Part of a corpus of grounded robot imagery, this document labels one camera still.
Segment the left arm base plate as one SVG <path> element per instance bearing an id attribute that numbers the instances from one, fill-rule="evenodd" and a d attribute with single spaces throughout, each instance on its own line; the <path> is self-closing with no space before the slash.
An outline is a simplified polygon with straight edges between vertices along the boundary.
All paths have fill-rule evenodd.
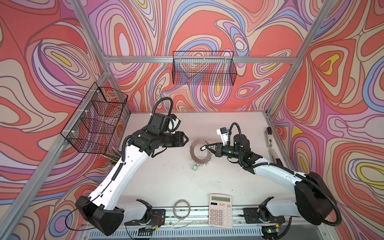
<path id="1" fill-rule="evenodd" d="M 150 226 L 160 227 L 165 223 L 166 210 L 152 209 L 148 217 L 143 217 L 141 220 L 132 220 L 125 222 L 125 226 Z"/>

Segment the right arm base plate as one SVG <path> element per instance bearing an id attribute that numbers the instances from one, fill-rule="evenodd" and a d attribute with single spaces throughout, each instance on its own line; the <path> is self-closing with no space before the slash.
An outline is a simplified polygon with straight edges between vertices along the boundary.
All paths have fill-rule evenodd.
<path id="1" fill-rule="evenodd" d="M 244 208 L 242 216 L 247 224 L 283 224 L 286 222 L 285 217 L 272 216 L 265 208 Z"/>

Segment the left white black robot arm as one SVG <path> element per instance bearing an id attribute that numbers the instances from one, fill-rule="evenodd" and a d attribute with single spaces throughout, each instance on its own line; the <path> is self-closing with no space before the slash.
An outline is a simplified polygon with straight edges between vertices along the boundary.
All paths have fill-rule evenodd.
<path id="1" fill-rule="evenodd" d="M 126 207 L 118 207 L 118 200 L 130 179 L 148 158 L 154 158 L 169 148 L 184 147 L 189 141 L 178 131 L 181 120 L 172 114 L 174 101 L 163 97 L 155 103 L 149 122 L 124 138 L 122 155 L 102 183 L 76 201 L 76 211 L 106 236 L 113 234 L 122 223 L 145 225 L 152 220 L 152 205 L 137 199 Z"/>

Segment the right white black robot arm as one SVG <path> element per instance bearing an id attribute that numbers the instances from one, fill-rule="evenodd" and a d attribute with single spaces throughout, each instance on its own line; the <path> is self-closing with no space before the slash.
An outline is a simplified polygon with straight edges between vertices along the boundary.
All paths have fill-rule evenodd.
<path id="1" fill-rule="evenodd" d="M 290 170 L 282 164 L 271 162 L 252 152 L 246 135 L 242 132 L 232 134 L 232 129 L 239 127 L 238 123 L 232 123 L 229 129 L 218 129 L 217 133 L 221 141 L 205 144 L 200 150 L 210 152 L 218 158 L 226 157 L 243 170 L 265 177 L 294 194 L 291 198 L 268 197 L 265 199 L 258 207 L 257 216 L 261 221 L 268 222 L 273 217 L 289 216 L 302 217 L 316 226 L 341 225 L 343 219 L 337 201 L 319 174 L 314 172 L 305 174 Z"/>

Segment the metal disc with keyrings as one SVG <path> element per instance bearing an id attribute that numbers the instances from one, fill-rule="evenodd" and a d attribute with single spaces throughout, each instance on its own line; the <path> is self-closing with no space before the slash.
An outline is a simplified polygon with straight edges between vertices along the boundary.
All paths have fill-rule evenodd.
<path id="1" fill-rule="evenodd" d="M 197 139 L 191 143 L 190 156 L 195 165 L 204 166 L 211 160 L 212 153 L 206 150 L 206 145 L 208 144 L 207 139 Z"/>

